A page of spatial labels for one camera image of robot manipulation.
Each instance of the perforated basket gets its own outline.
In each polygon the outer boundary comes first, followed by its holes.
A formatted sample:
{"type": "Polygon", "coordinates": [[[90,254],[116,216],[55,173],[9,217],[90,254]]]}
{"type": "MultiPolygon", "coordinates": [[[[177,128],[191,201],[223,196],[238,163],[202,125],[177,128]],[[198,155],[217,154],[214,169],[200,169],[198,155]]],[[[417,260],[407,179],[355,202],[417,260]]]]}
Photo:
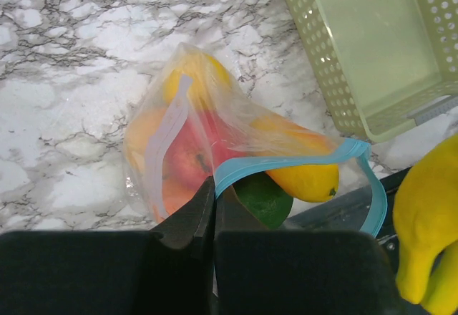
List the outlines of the perforated basket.
{"type": "Polygon", "coordinates": [[[388,140],[458,105],[458,0],[286,0],[336,127],[388,140]]]}

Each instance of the lemon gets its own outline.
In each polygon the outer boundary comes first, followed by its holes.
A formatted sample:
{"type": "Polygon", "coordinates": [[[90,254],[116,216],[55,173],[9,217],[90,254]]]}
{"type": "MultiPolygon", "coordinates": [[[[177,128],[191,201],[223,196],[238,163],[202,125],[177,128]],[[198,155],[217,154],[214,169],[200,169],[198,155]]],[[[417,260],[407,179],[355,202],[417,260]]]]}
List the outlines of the lemon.
{"type": "Polygon", "coordinates": [[[164,101],[170,104],[177,94],[181,76],[193,79],[187,98],[197,110],[212,110],[215,95],[224,97],[230,91],[232,77],[215,58],[206,53],[191,52],[184,55],[166,78],[163,85],[164,101]]]}
{"type": "MultiPolygon", "coordinates": [[[[270,113],[251,123],[254,140],[264,142],[276,135],[275,149],[295,155],[327,155],[335,149],[324,135],[307,130],[280,115],[270,113]]],[[[257,156],[280,155],[272,150],[255,152],[257,156]]],[[[266,173],[290,196],[311,203],[332,199],[338,190],[338,165],[302,165],[267,170],[266,173]]]]}

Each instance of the white marble surface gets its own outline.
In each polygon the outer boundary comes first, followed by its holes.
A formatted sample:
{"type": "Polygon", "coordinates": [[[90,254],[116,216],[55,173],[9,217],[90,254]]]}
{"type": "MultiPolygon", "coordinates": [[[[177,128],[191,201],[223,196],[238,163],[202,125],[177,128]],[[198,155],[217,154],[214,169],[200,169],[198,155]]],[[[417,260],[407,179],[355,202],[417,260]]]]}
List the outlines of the white marble surface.
{"type": "MultiPolygon", "coordinates": [[[[284,0],[0,0],[0,231],[149,228],[127,204],[132,108],[178,42],[249,97],[338,135],[284,0]]],[[[458,130],[458,109],[374,146],[379,177],[458,130]]]]}

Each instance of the ziplock bag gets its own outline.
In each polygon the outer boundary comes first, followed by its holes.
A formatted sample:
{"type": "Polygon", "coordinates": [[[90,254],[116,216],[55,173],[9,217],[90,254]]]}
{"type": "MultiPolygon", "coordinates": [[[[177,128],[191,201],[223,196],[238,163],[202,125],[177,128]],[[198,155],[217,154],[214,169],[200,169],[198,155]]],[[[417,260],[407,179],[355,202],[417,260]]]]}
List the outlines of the ziplock bag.
{"type": "Polygon", "coordinates": [[[376,235],[386,215],[384,189],[367,160],[370,144],[318,134],[257,105],[219,61],[187,44],[138,107],[123,152],[127,189],[157,222],[210,175],[218,197],[263,171],[296,199],[292,213],[359,189],[372,199],[361,231],[376,235]]]}

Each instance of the red apple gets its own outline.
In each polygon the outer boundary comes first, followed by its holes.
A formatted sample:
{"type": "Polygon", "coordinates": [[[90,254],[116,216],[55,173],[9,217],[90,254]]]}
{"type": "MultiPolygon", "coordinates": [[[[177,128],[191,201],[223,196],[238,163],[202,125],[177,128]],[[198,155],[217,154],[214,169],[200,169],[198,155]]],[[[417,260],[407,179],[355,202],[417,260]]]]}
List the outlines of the red apple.
{"type": "Polygon", "coordinates": [[[204,111],[198,118],[205,137],[198,124],[188,118],[167,152],[172,173],[194,191],[221,163],[246,156],[230,149],[241,144],[242,135],[225,124],[216,112],[204,111]]]}

